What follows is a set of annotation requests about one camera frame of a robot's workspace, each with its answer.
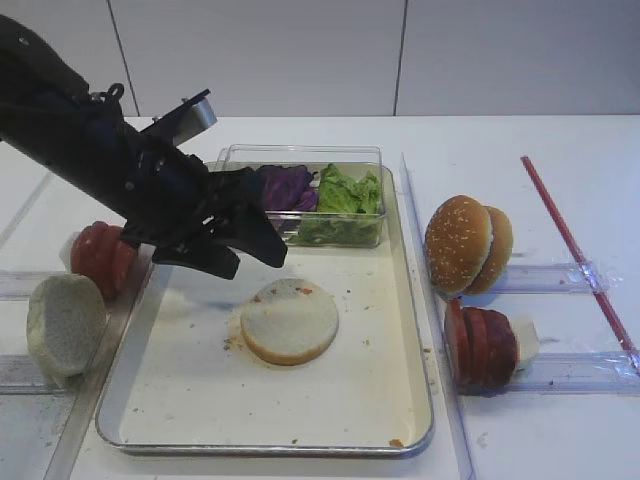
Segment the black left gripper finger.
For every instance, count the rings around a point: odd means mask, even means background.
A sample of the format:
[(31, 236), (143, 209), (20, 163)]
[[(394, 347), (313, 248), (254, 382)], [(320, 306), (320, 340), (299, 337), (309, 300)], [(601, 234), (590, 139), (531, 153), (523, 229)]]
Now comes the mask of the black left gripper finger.
[(262, 208), (260, 174), (250, 167), (214, 171), (209, 181), (214, 240), (270, 267), (282, 267), (288, 247)]
[(152, 262), (184, 267), (226, 280), (235, 277), (240, 264), (239, 257), (231, 249), (206, 239), (189, 245), (158, 247), (152, 255)]

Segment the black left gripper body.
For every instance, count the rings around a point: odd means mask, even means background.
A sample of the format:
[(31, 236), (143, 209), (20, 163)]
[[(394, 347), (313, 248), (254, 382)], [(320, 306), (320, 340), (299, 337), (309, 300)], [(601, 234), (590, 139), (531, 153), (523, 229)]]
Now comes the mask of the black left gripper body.
[(203, 224), (212, 216), (209, 174), (198, 157), (142, 136), (125, 187), (132, 211), (126, 214), (124, 239), (155, 249), (204, 239), (215, 244), (210, 228)]

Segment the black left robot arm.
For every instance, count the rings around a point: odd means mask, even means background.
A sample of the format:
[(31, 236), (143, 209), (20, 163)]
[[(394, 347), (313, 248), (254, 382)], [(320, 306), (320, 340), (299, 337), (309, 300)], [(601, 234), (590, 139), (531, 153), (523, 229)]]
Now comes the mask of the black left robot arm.
[(224, 279), (239, 254), (279, 268), (287, 247), (250, 168), (212, 172), (181, 145), (215, 123), (206, 92), (137, 130), (122, 84), (93, 92), (39, 35), (1, 20), (1, 138), (125, 221), (121, 238), (153, 261)]

